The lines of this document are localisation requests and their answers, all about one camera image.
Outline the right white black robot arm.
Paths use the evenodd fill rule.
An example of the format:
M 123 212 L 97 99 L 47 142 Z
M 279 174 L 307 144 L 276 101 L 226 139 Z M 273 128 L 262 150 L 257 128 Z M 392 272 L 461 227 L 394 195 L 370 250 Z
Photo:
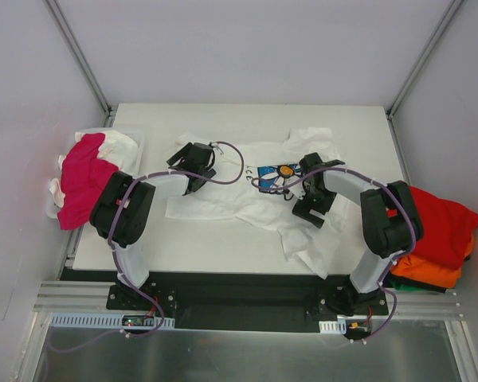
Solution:
M 329 212 L 338 195 L 361 209 L 366 250 L 342 285 L 325 298 L 336 314 L 360 314 L 381 290 L 393 261 L 412 252 L 424 235 L 409 185 L 380 183 L 349 170 L 338 159 L 323 162 L 317 153 L 305 155 L 299 166 L 304 195 L 292 208 L 293 215 L 322 228 L 324 219 L 312 212 Z

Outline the white daisy print t-shirt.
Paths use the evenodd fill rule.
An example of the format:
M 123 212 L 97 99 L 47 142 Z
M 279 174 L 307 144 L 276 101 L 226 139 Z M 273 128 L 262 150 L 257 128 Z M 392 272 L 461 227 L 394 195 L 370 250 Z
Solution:
M 217 175 L 232 185 L 205 184 L 196 193 L 171 197 L 165 216 L 179 220 L 238 219 L 256 228 L 276 231 L 286 259 L 300 259 L 310 270 L 326 278 L 346 225 L 349 201 L 336 197 L 317 228 L 292 214 L 299 199 L 287 199 L 281 187 L 301 177 L 300 160 L 318 153 L 325 162 L 340 157 L 327 127 L 294 128 L 283 142 L 251 142 L 236 149 L 223 148 L 214 165 Z

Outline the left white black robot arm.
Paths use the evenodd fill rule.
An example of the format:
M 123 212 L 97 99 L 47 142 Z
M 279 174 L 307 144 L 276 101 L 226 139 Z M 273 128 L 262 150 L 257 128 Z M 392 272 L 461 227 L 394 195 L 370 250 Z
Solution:
M 169 169 L 176 174 L 141 177 L 137 181 L 130 174 L 116 171 L 100 194 L 89 223 L 100 237 L 112 242 L 118 279 L 128 286 L 124 297 L 133 308 L 142 310 L 153 298 L 152 289 L 144 285 L 149 270 L 139 243 L 152 203 L 198 191 L 216 175 L 214 159 L 210 144 L 190 142 L 167 160 Z

